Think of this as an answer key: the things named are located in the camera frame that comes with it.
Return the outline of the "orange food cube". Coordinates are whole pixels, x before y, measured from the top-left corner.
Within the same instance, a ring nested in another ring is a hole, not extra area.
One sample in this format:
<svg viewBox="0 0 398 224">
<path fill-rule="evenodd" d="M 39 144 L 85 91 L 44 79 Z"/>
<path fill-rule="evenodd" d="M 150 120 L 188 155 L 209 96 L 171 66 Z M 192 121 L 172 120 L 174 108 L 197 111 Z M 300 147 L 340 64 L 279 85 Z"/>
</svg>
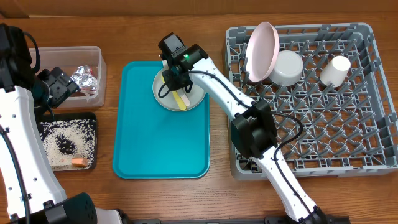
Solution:
<svg viewBox="0 0 398 224">
<path fill-rule="evenodd" d="M 72 159 L 72 166 L 74 167 L 88 167 L 89 160 L 86 158 L 73 158 Z"/>
</svg>

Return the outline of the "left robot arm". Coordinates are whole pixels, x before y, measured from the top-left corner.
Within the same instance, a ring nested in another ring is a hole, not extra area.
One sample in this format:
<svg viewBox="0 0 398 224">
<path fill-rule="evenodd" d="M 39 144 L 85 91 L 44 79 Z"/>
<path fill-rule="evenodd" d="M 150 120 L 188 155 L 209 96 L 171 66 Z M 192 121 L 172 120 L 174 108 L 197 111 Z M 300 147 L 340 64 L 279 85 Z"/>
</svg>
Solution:
<svg viewBox="0 0 398 224">
<path fill-rule="evenodd" d="M 36 117 L 58 107 L 78 85 L 55 67 L 40 68 L 22 29 L 1 24 L 1 174 L 11 223 L 129 223 L 121 210 L 95 207 L 83 192 L 72 198 L 54 175 Z"/>
</svg>

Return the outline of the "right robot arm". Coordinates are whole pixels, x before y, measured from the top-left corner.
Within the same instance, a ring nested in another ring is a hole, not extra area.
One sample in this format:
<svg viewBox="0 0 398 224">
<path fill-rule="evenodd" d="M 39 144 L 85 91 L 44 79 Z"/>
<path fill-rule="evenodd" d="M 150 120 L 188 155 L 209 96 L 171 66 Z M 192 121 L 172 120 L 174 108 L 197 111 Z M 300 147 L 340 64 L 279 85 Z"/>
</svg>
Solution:
<svg viewBox="0 0 398 224">
<path fill-rule="evenodd" d="M 197 44 L 186 47 L 181 38 L 170 33 L 159 42 L 168 91 L 189 91 L 196 85 L 208 93 L 229 118 L 233 146 L 252 159 L 265 173 L 279 195 L 291 223 L 326 223 L 327 217 L 305 193 L 287 165 L 274 121 L 275 112 L 266 100 L 255 101 L 238 90 Z"/>
</svg>

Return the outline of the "white paper cup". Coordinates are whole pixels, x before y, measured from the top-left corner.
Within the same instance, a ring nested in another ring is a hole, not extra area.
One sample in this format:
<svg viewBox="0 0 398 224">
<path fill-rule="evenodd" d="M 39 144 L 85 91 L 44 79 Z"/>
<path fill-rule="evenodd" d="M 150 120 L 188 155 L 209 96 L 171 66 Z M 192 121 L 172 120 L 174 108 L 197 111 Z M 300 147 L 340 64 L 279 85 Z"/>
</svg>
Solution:
<svg viewBox="0 0 398 224">
<path fill-rule="evenodd" d="M 337 88 L 343 84 L 350 68 L 351 63 L 348 58 L 341 55 L 333 57 L 320 73 L 320 81 L 325 86 L 332 84 Z"/>
</svg>

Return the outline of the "yellow plastic spoon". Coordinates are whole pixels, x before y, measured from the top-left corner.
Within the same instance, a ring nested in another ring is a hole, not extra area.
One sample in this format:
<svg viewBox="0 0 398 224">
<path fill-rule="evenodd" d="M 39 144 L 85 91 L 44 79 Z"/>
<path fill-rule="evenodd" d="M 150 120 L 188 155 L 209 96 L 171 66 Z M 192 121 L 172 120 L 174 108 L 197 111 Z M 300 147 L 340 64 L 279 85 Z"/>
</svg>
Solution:
<svg viewBox="0 0 398 224">
<path fill-rule="evenodd" d="M 184 111 L 187 109 L 184 102 L 181 102 L 177 92 L 168 90 L 162 75 L 160 75 L 160 83 L 158 84 L 158 90 L 156 90 L 155 93 L 158 97 L 159 103 L 164 108 L 171 111 Z"/>
</svg>

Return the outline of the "white round plate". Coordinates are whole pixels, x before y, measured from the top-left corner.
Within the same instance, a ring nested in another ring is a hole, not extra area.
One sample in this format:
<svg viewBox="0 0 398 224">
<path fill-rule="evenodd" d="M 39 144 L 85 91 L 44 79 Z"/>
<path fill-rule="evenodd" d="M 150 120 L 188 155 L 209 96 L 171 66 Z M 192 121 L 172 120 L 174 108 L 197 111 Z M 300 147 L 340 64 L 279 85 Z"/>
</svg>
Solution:
<svg viewBox="0 0 398 224">
<path fill-rule="evenodd" d="M 251 82 L 261 82 L 273 71 L 279 53 L 279 35 L 269 22 L 252 32 L 246 49 L 246 73 Z"/>
</svg>

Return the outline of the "grey bowl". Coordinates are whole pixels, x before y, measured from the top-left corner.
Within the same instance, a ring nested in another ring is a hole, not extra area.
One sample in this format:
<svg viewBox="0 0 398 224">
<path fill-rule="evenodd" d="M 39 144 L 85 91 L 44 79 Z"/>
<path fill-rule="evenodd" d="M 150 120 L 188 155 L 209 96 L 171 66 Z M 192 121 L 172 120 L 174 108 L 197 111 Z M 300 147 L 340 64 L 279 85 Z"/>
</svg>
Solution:
<svg viewBox="0 0 398 224">
<path fill-rule="evenodd" d="M 293 51 L 279 52 L 273 71 L 269 75 L 272 83 L 283 86 L 296 84 L 303 73 L 303 60 Z"/>
</svg>

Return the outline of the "white plastic knife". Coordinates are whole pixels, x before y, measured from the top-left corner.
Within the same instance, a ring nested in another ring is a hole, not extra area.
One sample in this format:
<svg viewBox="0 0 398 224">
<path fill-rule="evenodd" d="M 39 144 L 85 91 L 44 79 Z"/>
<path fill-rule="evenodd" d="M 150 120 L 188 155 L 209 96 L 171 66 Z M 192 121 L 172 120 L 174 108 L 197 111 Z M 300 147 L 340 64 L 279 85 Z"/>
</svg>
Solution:
<svg viewBox="0 0 398 224">
<path fill-rule="evenodd" d="M 164 67 L 166 70 L 169 68 L 169 66 L 167 65 L 167 61 L 166 61 L 166 60 L 163 60 L 163 61 L 162 61 L 162 65 L 163 65 L 163 67 Z M 184 102 L 185 107 L 190 106 L 190 100 L 188 99 L 188 97 L 187 97 L 187 95 L 184 93 L 184 91 L 183 91 L 183 90 L 177 90 L 176 92 L 177 92 L 177 94 L 179 95 L 181 102 Z"/>
</svg>

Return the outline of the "grey round plate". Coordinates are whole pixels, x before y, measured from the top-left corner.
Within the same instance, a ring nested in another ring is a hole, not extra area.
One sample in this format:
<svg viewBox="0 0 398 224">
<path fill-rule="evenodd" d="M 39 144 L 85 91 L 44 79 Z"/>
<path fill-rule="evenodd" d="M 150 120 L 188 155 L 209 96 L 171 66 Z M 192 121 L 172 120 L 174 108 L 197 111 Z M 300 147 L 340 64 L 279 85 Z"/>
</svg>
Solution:
<svg viewBox="0 0 398 224">
<path fill-rule="evenodd" d="M 153 87 L 152 87 L 155 99 L 164 108 L 167 108 L 168 110 L 172 111 L 187 111 L 198 106 L 204 100 L 206 93 L 203 89 L 201 89 L 197 85 L 193 85 L 189 93 L 187 93 L 184 88 L 176 91 L 176 94 L 178 95 L 178 97 L 181 99 L 181 102 L 185 106 L 178 105 L 177 100 L 175 98 L 175 94 L 173 94 L 172 92 L 168 93 L 165 97 L 160 98 L 159 90 L 161 86 L 164 84 L 162 81 L 162 72 L 164 70 L 165 69 L 162 68 L 161 70 L 158 71 L 157 75 L 154 78 Z"/>
</svg>

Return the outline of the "aluminium foil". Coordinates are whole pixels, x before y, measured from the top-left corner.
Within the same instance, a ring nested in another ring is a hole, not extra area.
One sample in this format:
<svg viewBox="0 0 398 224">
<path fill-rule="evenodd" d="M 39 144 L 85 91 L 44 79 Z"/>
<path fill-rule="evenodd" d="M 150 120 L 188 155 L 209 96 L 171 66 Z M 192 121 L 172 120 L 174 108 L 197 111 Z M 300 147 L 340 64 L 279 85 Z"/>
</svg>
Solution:
<svg viewBox="0 0 398 224">
<path fill-rule="evenodd" d="M 79 86 L 80 92 L 94 95 L 97 89 L 97 78 L 88 65 L 79 66 L 72 74 L 71 79 Z"/>
</svg>

